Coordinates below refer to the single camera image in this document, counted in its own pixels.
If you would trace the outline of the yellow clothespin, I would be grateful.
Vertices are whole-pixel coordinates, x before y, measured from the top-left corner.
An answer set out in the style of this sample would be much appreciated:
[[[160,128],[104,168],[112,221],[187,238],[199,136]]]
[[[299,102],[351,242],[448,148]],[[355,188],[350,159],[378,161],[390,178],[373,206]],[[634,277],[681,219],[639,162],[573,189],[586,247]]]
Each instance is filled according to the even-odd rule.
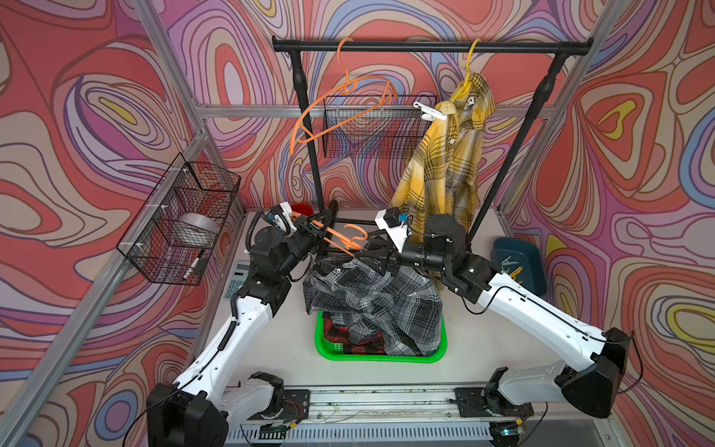
[[[511,277],[512,279],[517,279],[517,276],[518,276],[521,272],[523,272],[523,267],[522,267],[522,266],[519,266],[519,267],[516,268],[514,271],[512,271],[509,275],[510,275],[510,277]]]

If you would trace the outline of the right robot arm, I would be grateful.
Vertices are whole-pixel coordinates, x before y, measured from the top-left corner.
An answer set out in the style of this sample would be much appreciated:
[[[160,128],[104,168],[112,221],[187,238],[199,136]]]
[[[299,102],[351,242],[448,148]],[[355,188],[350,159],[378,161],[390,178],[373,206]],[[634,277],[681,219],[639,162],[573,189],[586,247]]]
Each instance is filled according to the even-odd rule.
[[[498,264],[472,253],[467,231],[448,214],[428,219],[424,241],[411,240],[411,217],[397,208],[374,221],[385,238],[367,238],[357,258],[379,274],[403,267],[435,273],[466,305],[479,305],[519,326],[559,356],[551,365],[501,367],[480,398],[492,415],[533,402],[567,402],[585,415],[607,418],[627,370],[632,338],[582,322],[519,285]]]

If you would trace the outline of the yellow plaid shirt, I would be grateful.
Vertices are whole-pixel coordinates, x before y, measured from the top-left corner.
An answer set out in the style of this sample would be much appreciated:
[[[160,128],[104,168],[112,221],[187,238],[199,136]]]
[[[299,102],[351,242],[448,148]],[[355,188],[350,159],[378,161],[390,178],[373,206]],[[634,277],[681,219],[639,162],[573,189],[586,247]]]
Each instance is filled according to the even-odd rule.
[[[411,216],[413,240],[426,236],[426,221],[438,214],[469,228],[480,206],[479,170],[485,124],[495,112],[493,93],[481,74],[472,73],[436,110],[446,118],[429,126],[391,199]]]

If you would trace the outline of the teal clothespin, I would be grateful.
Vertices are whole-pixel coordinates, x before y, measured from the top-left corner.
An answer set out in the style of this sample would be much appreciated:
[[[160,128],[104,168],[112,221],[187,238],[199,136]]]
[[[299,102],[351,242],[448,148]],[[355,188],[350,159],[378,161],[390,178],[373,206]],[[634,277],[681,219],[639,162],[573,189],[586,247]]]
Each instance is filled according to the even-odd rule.
[[[519,268],[519,262],[513,260],[511,256],[508,256],[500,262],[500,266],[504,272],[512,273]]]

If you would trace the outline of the red black plaid shirt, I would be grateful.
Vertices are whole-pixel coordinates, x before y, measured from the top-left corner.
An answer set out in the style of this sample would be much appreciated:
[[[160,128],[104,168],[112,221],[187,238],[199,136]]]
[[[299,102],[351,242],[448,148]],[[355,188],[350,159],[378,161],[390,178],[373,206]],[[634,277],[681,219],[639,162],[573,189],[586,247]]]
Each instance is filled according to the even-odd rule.
[[[330,317],[323,320],[323,337],[328,342],[340,346],[347,355],[385,355],[385,340],[383,333],[371,332],[360,335],[348,327],[340,326]]]

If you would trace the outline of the grey plaid shirt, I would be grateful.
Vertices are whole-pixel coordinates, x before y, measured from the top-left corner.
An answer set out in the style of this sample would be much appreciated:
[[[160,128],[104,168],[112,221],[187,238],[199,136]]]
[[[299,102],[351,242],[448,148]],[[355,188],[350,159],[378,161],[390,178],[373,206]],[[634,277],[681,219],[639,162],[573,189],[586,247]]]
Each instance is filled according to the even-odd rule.
[[[442,302],[411,268],[377,274],[346,256],[320,260],[303,281],[305,308],[360,335],[382,332],[387,356],[431,356],[441,344]]]

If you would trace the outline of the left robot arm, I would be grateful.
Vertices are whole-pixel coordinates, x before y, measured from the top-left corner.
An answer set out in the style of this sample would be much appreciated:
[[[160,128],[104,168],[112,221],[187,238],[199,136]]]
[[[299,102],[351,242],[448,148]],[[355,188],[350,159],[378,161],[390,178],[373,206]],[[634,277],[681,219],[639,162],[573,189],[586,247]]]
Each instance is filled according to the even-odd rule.
[[[313,217],[284,213],[253,220],[246,248],[250,267],[230,301],[221,331],[170,385],[157,385],[146,401],[151,446],[222,446],[227,435],[251,417],[282,417],[287,402],[281,378],[256,372],[238,389],[229,381],[251,343],[277,315],[295,279],[292,270],[315,253],[328,227]]]

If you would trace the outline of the yellow hanger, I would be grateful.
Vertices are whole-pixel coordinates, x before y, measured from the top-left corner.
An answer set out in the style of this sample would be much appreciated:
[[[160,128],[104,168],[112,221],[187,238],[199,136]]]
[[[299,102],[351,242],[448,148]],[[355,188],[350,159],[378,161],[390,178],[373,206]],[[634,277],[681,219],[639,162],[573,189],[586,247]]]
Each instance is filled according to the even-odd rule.
[[[478,44],[480,44],[480,42],[482,42],[482,40],[480,38],[475,39],[473,41],[473,43],[471,44],[469,51],[467,52],[467,60],[465,61],[465,78],[452,93],[452,96],[450,97],[451,102],[458,102],[458,101],[465,100],[465,98],[467,98],[467,95],[469,94],[469,91],[471,90],[471,86],[472,86],[472,81],[470,80],[470,78],[472,76],[471,63],[473,60],[473,55],[476,50],[476,47],[478,46]]]

